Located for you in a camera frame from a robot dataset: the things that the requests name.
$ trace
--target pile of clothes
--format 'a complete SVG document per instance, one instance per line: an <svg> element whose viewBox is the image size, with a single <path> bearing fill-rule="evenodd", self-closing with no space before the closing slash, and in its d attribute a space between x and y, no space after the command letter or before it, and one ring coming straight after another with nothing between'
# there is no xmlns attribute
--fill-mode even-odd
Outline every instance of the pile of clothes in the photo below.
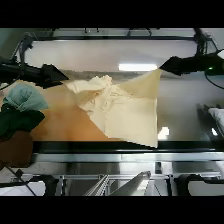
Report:
<svg viewBox="0 0 224 224"><path fill-rule="evenodd" d="M32 86L17 84L3 99L0 112L0 170L4 166L27 167L32 156L30 132L47 109L44 97Z"/></svg>

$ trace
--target dark green cloth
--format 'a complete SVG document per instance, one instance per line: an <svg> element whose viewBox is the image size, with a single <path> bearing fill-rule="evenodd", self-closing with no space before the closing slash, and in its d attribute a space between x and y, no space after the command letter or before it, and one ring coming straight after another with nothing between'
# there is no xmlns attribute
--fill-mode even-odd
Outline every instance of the dark green cloth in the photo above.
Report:
<svg viewBox="0 0 224 224"><path fill-rule="evenodd" d="M27 110L20 112L5 103L2 105L0 112L0 139L11 138L16 131L30 132L44 117L44 114L40 111Z"/></svg>

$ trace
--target brown object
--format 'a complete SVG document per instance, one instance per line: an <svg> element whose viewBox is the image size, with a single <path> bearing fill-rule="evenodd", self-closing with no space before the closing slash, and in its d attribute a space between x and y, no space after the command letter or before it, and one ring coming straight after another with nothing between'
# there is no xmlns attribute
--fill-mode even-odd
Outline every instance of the brown object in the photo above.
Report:
<svg viewBox="0 0 224 224"><path fill-rule="evenodd" d="M28 167L33 149L33 140L28 132L16 131L6 141L0 141L0 170L5 166Z"/></svg>
<svg viewBox="0 0 224 224"><path fill-rule="evenodd" d="M76 105L41 112L45 119L32 130L34 141L120 141L108 138Z"/></svg>

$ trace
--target beige cloth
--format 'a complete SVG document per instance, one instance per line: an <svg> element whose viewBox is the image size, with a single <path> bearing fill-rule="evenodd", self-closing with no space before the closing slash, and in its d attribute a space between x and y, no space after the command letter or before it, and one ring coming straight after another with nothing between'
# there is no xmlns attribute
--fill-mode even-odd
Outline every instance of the beige cloth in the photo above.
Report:
<svg viewBox="0 0 224 224"><path fill-rule="evenodd" d="M117 85L109 76L66 85L75 93L75 103L106 136L157 147L160 74L157 69Z"/></svg>

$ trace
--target wrinkled cloth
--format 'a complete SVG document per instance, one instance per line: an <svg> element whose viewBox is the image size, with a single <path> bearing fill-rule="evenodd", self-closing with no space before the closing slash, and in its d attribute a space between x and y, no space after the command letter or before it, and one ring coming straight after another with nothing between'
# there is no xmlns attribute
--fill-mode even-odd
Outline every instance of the wrinkled cloth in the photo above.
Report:
<svg viewBox="0 0 224 224"><path fill-rule="evenodd" d="M216 120L217 126L219 127L222 135L224 136L224 109L210 108L208 112Z"/></svg>
<svg viewBox="0 0 224 224"><path fill-rule="evenodd" d="M3 99L3 103L8 103L19 111L44 110L48 104L37 89L28 84L17 84Z"/></svg>
<svg viewBox="0 0 224 224"><path fill-rule="evenodd" d="M33 140L28 132L16 131L9 140L0 140L0 170L4 166L28 167Z"/></svg>
<svg viewBox="0 0 224 224"><path fill-rule="evenodd" d="M75 103L109 138L157 147L157 95L161 70L113 85L109 76L73 81Z"/></svg>
<svg viewBox="0 0 224 224"><path fill-rule="evenodd" d="M0 140L9 139L16 131L30 132L44 119L40 111L20 112L9 104L3 104L0 112Z"/></svg>

